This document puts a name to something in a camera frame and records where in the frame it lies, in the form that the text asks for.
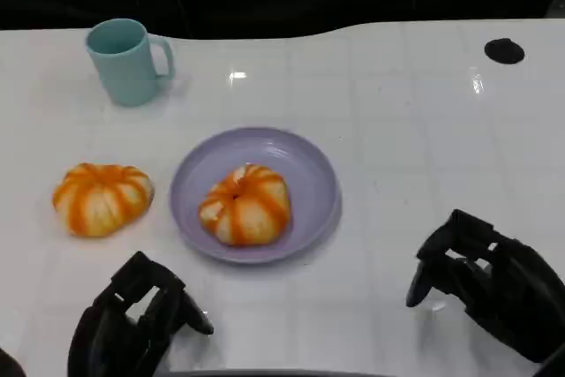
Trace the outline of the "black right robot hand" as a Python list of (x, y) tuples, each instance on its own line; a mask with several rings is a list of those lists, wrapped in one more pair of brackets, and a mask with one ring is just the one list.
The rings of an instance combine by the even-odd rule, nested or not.
[(564, 352), (564, 283), (531, 247), (455, 209), (417, 252), (406, 305), (453, 295), (491, 336), (532, 362)]

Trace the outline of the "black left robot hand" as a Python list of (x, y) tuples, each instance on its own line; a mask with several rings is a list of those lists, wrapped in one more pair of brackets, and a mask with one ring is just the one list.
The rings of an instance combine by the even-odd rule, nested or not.
[(138, 251), (80, 317), (69, 376), (152, 376), (183, 327), (210, 336), (212, 323), (172, 271)]

